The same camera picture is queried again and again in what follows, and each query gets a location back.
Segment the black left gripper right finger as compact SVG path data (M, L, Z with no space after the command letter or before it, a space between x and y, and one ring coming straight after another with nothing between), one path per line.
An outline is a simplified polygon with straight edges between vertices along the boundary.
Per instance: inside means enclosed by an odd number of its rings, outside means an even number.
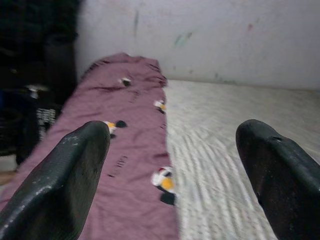
M235 134L240 160L279 240L320 238L320 166L296 142L249 119Z

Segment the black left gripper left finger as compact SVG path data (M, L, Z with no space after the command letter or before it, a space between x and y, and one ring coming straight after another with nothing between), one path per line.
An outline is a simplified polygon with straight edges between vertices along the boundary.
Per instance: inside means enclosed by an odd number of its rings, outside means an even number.
M3 240L79 238L110 146L102 121L64 136L30 172L0 213Z

